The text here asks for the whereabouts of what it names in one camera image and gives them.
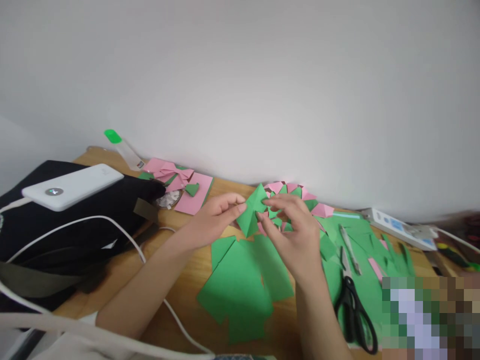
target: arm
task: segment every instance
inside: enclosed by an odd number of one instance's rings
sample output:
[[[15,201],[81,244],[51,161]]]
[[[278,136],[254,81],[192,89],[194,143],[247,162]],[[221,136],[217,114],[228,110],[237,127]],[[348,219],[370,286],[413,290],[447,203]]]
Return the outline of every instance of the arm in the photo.
[[[138,339],[196,249],[213,243],[245,211],[245,199],[227,193],[208,201],[173,234],[96,317],[96,326]]]
[[[332,305],[320,257],[320,229],[297,196],[278,194],[264,201],[283,210],[293,232],[281,233],[270,219],[257,213],[263,229],[296,282],[296,308],[303,355],[308,360],[351,360]]]

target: green cap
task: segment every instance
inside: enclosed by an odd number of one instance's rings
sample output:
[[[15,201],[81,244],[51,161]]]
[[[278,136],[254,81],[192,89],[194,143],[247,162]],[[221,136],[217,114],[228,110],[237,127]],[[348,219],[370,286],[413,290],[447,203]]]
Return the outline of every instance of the green cap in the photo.
[[[122,138],[120,137],[120,135],[118,135],[117,132],[113,129],[107,129],[103,133],[112,144],[118,144],[122,142]]]

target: wooden table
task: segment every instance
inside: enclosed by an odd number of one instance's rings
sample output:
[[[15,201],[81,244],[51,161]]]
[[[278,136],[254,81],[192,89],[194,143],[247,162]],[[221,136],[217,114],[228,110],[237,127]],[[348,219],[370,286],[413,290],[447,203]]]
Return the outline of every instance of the wooden table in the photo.
[[[116,152],[107,151],[99,147],[90,147],[74,163],[88,166],[104,163],[121,173],[135,177],[139,175],[138,172],[131,171]],[[208,197],[211,198],[227,192],[236,192],[248,198],[254,190],[255,188],[252,186],[215,178]],[[179,229],[190,218],[191,215],[174,210],[160,210],[158,212],[160,223],[163,226],[174,229]],[[373,228],[373,231],[381,239],[381,231],[376,228]],[[145,256],[147,258],[151,256],[171,235],[171,231],[160,230],[145,243]],[[222,237],[232,235],[237,236],[239,239],[245,238],[240,230],[232,226],[229,226],[223,232]],[[389,236],[389,239],[395,251],[400,252],[401,240],[393,236]],[[436,277],[437,275],[424,253],[410,245],[407,246],[410,249],[416,275],[420,277]],[[247,353],[274,355],[278,360],[301,359],[294,297],[273,304],[273,315],[265,324],[266,337],[264,339],[228,345],[228,322],[225,321],[224,324],[218,325],[196,300],[198,292],[211,275],[211,260],[210,247],[207,246],[198,250],[167,296],[167,300],[189,334],[200,344],[212,349],[216,354]],[[75,293],[54,313],[68,318],[79,319],[98,311],[137,273],[141,266],[142,263],[135,250],[116,256],[107,265],[107,277],[94,292],[90,294]],[[172,315],[164,305],[160,307],[153,317],[141,340],[175,351],[199,352],[184,338]],[[356,359],[382,358],[381,352],[374,357],[368,355],[363,350],[353,350],[352,353]]]

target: black backpack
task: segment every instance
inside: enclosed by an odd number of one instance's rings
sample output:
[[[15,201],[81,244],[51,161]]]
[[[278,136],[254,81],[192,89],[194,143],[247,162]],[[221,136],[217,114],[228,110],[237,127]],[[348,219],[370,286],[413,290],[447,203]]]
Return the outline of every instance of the black backpack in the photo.
[[[27,186],[86,167],[48,160],[1,196],[0,208],[21,199],[21,191]],[[6,261],[43,234],[89,216],[109,217],[133,235],[146,221],[133,212],[138,199],[151,203],[164,194],[165,187],[160,182],[126,175],[61,212],[33,202],[3,212],[0,215],[3,217],[0,218],[0,280],[19,296],[50,311],[77,289],[86,293],[93,291],[105,276],[107,262],[132,247],[125,235],[106,219],[89,219],[67,226],[25,250],[12,263]],[[32,311],[0,295],[0,312]]]

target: white power bank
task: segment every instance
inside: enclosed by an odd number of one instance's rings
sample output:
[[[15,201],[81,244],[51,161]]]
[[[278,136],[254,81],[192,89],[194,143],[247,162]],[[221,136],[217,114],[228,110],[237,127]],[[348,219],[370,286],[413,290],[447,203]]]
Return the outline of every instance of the white power bank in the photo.
[[[108,165],[98,164],[28,186],[21,194],[34,203],[60,212],[123,178],[121,172]]]

